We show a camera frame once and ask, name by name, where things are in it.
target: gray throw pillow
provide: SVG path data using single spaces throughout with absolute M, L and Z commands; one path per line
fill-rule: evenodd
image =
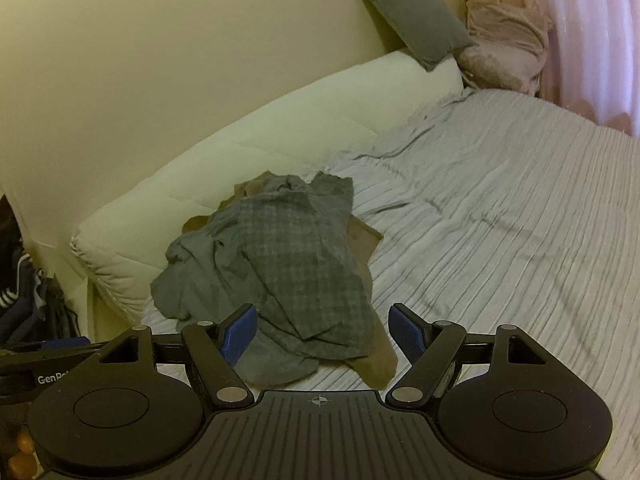
M 443 0 L 369 0 L 427 70 L 474 44 Z

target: white cushion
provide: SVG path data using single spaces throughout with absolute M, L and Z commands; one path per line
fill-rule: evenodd
M 419 107 L 463 89 L 453 59 L 426 72 L 398 51 L 287 94 L 202 140 L 76 229 L 71 248 L 106 300 L 140 320 L 182 224 L 214 212 L 266 170 L 301 174 L 334 152 L 370 148 Z

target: wall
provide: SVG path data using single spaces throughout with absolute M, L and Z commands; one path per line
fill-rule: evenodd
M 362 0 L 0 0 L 0 30 L 0 180 L 51 247 L 222 126 L 400 46 Z

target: curtain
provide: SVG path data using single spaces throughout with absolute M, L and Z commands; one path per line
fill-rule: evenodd
M 540 97 L 640 137 L 640 0 L 480 0 L 554 22 Z

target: brown garment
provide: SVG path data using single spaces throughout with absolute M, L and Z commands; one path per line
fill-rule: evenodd
M 218 209 L 224 209 L 235 200 L 240 200 L 246 196 L 260 194 L 264 189 L 264 181 L 269 176 L 273 176 L 273 173 L 266 171 L 253 180 L 236 184 L 233 196 L 220 202 Z M 182 233 L 203 228 L 208 219 L 209 217 L 207 216 L 190 218 L 182 226 Z M 362 279 L 367 299 L 370 302 L 373 280 L 369 270 L 369 259 L 382 240 L 383 235 L 362 220 L 351 215 L 345 236 L 348 248 L 358 265 L 358 275 Z M 370 343 L 369 354 L 364 357 L 348 359 L 346 363 L 358 373 L 367 386 L 375 390 L 383 390 L 396 374 L 398 356 L 391 346 L 391 341 L 389 341 L 385 327 L 380 321 L 380 316 L 373 309 L 371 313 L 374 319 L 374 334 Z

